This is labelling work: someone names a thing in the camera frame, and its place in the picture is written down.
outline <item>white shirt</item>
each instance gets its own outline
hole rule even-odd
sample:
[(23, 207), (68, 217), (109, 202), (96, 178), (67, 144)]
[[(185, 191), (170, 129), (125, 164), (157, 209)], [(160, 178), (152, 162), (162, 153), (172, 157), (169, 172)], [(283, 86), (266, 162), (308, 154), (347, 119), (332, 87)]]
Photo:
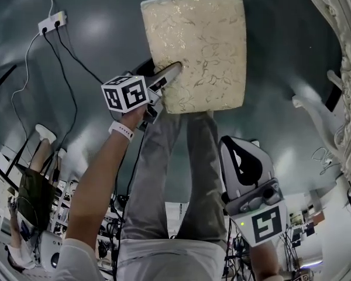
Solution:
[[(32, 234), (35, 230), (34, 226), (21, 214), (17, 213), (17, 223), (18, 227), (21, 230), (22, 222), (24, 222), (30, 232)], [(21, 237), (20, 248), (14, 248), (8, 245), (8, 250), (11, 253), (13, 260), (21, 267), (25, 269), (33, 269), (36, 264), (34, 262), (34, 248), (35, 242), (37, 239), (37, 232), (33, 234), (33, 236), (26, 242)]]
[[(121, 241), (118, 281), (221, 281), (225, 251), (218, 245), (183, 239)], [(54, 281), (104, 281), (94, 250), (66, 239)], [(268, 281), (283, 281), (280, 276)]]

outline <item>marker cube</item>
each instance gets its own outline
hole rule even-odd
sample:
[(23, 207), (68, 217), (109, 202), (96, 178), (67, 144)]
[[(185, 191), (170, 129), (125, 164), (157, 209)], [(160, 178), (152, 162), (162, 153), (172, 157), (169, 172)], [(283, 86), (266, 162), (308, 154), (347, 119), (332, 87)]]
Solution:
[(101, 86), (108, 108), (127, 113), (150, 101), (144, 76), (116, 76)]

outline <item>wall socket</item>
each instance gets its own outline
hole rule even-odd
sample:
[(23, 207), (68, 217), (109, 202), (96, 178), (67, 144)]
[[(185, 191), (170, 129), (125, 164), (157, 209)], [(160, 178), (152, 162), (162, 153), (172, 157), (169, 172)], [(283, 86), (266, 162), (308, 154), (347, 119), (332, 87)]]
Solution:
[(38, 24), (38, 27), (39, 27), (39, 33), (40, 35), (43, 35), (43, 28), (47, 28), (47, 32), (50, 32), (52, 30), (55, 30), (56, 27), (54, 26), (54, 24), (59, 21), (60, 22), (60, 25), (58, 26), (59, 28), (61, 26), (64, 26), (66, 25), (66, 14), (64, 11), (62, 12), (58, 12), (58, 13), (55, 13), (54, 15), (52, 15), (51, 17), (41, 21), (39, 24)]

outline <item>white cable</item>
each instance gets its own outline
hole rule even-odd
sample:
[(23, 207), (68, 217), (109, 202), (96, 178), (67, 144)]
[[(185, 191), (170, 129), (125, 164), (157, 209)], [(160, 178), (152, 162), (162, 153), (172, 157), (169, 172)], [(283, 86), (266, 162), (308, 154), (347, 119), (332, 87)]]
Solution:
[[(15, 108), (15, 106), (14, 106), (13, 98), (14, 98), (14, 95), (17, 94), (17, 92), (23, 91), (23, 90), (26, 88), (27, 83), (29, 82), (29, 66), (27, 65), (27, 57), (28, 57), (28, 55), (29, 55), (29, 51), (30, 51), (31, 46), (32, 46), (34, 40), (38, 37), (38, 35), (39, 35), (39, 33), (37, 33), (36, 36), (34, 36), (34, 38), (31, 40), (30, 45), (29, 45), (29, 47), (27, 48), (27, 51), (26, 51), (26, 54), (25, 54), (25, 65), (26, 65), (26, 75), (27, 75), (25, 85), (24, 85), (23, 88), (21, 88), (20, 90), (15, 91), (15, 92), (12, 94), (12, 98), (11, 98), (13, 110), (14, 110), (14, 112), (15, 112), (15, 114), (16, 114), (18, 120), (21, 122), (23, 131), (25, 132), (25, 141), (27, 140), (27, 132), (26, 132), (25, 126), (23, 126), (23, 123), (22, 123), (21, 119), (19, 118), (19, 115), (18, 115), (18, 113), (17, 113), (17, 110), (16, 110), (16, 108)], [(27, 145), (26, 145), (26, 147), (27, 147), (27, 151), (29, 152), (29, 154), (30, 154), (30, 156), (31, 156), (29, 147), (28, 147)]]
[(37, 214), (36, 214), (36, 211), (35, 211), (34, 206), (31, 204), (31, 202), (30, 202), (28, 199), (26, 199), (25, 197), (22, 197), (22, 196), (16, 197), (16, 198), (13, 200), (13, 202), (17, 201), (18, 199), (24, 199), (24, 200), (25, 200), (27, 203), (29, 203), (30, 206), (33, 208), (33, 211), (34, 211), (34, 213), (35, 213), (35, 219), (36, 219), (36, 226), (34, 226), (34, 227), (37, 228), (37, 229), (39, 229), (39, 221), (38, 221), (38, 219), (37, 219)]
[(51, 0), (51, 8), (49, 9), (48, 18), (51, 17), (52, 9), (53, 9), (53, 0)]
[[(321, 158), (315, 158), (315, 154), (317, 153), (317, 152), (319, 152), (320, 150), (323, 150), (323, 155), (322, 155), (322, 157)], [(318, 148), (313, 154), (312, 154), (312, 160), (316, 160), (317, 162), (321, 162), (324, 158), (325, 158), (325, 156), (326, 156), (326, 154), (328, 153), (328, 151), (324, 148), (324, 147), (320, 147), (320, 148)]]

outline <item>hand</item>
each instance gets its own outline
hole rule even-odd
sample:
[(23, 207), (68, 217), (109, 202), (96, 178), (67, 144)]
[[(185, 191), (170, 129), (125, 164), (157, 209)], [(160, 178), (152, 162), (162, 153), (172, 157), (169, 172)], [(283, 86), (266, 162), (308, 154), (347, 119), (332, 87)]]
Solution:
[(120, 123), (128, 127), (131, 131), (134, 131), (140, 120), (143, 119), (144, 112), (147, 109), (147, 104), (144, 104), (134, 110), (124, 114), (120, 120)]
[(9, 212), (11, 215), (16, 215), (17, 214), (17, 203), (16, 201), (13, 199), (12, 202), (12, 197), (8, 198), (8, 208), (9, 208)]

